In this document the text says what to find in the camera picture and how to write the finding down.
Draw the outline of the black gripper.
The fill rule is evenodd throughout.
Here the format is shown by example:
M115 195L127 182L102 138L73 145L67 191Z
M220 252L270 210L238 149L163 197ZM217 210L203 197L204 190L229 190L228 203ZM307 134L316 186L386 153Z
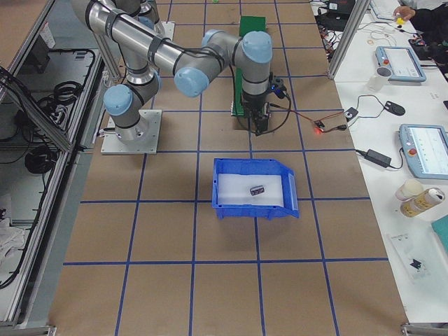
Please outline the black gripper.
M270 75L263 82L253 83L242 79L241 106L245 118L255 118L255 135L260 136L268 131L268 115L264 115L266 97L274 93L278 98L284 99L287 94L286 86L282 78Z

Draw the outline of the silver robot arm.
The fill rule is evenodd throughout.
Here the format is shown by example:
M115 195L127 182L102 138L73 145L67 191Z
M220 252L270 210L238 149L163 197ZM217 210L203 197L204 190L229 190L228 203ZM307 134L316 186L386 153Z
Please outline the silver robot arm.
M256 136L269 134L269 104L273 92L287 97L281 79L271 72L272 38L265 31L234 36L226 31L207 31L198 48L185 48L157 32L161 25L155 1L72 1L76 17L94 34L117 43L126 60L128 79L148 74L146 67L170 71L180 92L197 97L226 67L241 71L241 90L233 101L240 103L245 129Z

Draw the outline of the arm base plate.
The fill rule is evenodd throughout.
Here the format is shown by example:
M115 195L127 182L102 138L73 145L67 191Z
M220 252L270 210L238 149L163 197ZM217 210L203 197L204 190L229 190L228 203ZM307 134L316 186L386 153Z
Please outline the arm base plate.
M105 131L101 153L105 155L133 155L133 154L156 154L160 126L162 122L162 111L160 109L140 109L139 122L127 129L117 128L110 117L107 127L111 131Z
M174 29L175 29L174 22L159 21L158 23L154 24L155 40L156 41L162 39L173 40Z

